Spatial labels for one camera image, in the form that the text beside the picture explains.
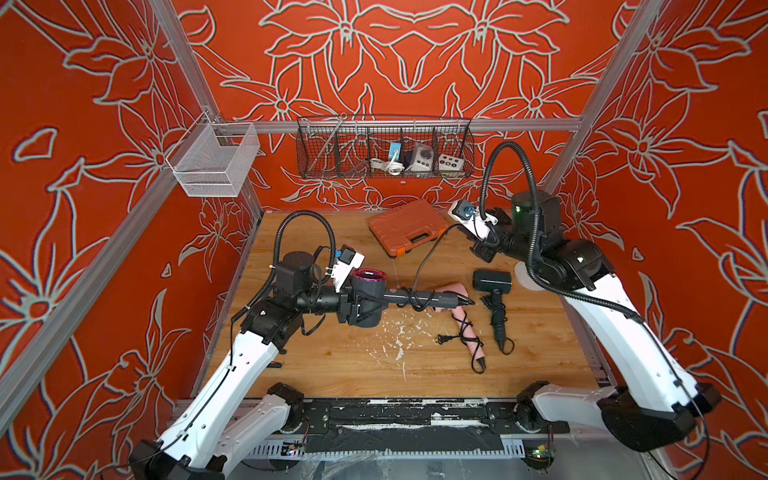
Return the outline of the black hair dryer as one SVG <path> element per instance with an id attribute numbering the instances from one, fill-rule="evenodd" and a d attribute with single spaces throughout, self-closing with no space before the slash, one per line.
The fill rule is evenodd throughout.
<path id="1" fill-rule="evenodd" d="M 379 325 L 383 312 L 390 306 L 411 307 L 414 311 L 427 308 L 454 309 L 460 305 L 457 293 L 389 289 L 387 275 L 372 269 L 355 270 L 350 279 L 351 301 L 346 323 L 360 328 Z"/>

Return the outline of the dark green hair dryer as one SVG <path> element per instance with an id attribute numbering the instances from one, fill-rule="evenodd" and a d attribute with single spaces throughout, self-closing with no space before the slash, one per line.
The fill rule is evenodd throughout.
<path id="1" fill-rule="evenodd" d="M 506 335 L 507 316 L 503 296 L 511 291 L 511 274 L 496 270 L 476 270 L 472 285 L 476 291 L 485 293 L 481 301 L 491 314 L 494 341 L 502 354 L 510 355 L 514 351 L 514 342 Z"/>

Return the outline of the pink hair dryer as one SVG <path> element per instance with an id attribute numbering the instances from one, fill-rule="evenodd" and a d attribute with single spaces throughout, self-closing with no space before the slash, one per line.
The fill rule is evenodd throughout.
<path id="1" fill-rule="evenodd" d="M 440 287 L 438 290 L 440 293 L 452 292 L 460 297 L 469 298 L 468 292 L 463 284 L 454 283 Z M 486 371 L 485 353 L 483 351 L 483 342 L 477 336 L 473 329 L 472 322 L 468 320 L 467 312 L 463 305 L 457 306 L 451 309 L 451 316 L 458 325 L 457 335 L 443 335 L 437 336 L 437 343 L 442 345 L 452 339 L 459 339 L 463 345 L 465 345 L 470 353 L 470 368 L 476 374 L 483 374 Z"/>

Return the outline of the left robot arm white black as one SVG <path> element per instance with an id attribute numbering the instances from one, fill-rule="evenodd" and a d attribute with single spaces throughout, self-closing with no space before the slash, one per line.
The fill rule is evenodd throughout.
<path id="1" fill-rule="evenodd" d="M 308 252 L 281 254 L 291 222 L 313 218 L 328 236 L 329 264 L 322 268 Z M 362 264 L 353 249 L 339 247 L 330 222 L 309 210 L 295 211 L 279 225 L 273 263 L 264 285 L 234 315 L 230 350 L 202 390 L 179 418 L 155 441 L 143 440 L 128 466 L 136 479 L 225 479 L 248 454 L 276 431 L 293 431 L 304 421 L 304 396 L 277 383 L 257 407 L 232 419 L 242 400 L 268 366 L 283 353 L 295 333 L 311 335 L 307 314 L 335 314 L 347 325 L 379 320 L 362 306 L 354 274 Z"/>

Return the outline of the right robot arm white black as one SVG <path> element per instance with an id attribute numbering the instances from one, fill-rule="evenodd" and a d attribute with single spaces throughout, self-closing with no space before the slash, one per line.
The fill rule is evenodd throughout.
<path id="1" fill-rule="evenodd" d="M 519 159 L 529 189 L 512 198 L 510 210 L 490 210 L 486 199 L 492 169 L 505 151 Z M 669 353 L 594 242 L 564 235 L 560 210 L 558 198 L 538 189 L 530 161 L 514 141 L 492 151 L 479 204 L 465 210 L 473 253 L 485 262 L 497 255 L 518 260 L 537 287 L 565 300 L 585 321 L 623 380 L 598 389 L 535 382 L 517 397 L 521 427 L 589 425 L 637 452 L 682 441 L 696 428 L 706 430 L 707 414 L 722 400 L 717 387 L 697 381 Z"/>

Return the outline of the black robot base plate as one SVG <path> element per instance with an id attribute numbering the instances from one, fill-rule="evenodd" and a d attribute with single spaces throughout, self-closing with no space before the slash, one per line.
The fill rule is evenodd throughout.
<path id="1" fill-rule="evenodd" d="M 310 398 L 296 432 L 271 435 L 247 458 L 522 459 L 538 440 L 569 434 L 565 422 L 521 429 L 511 399 Z"/>

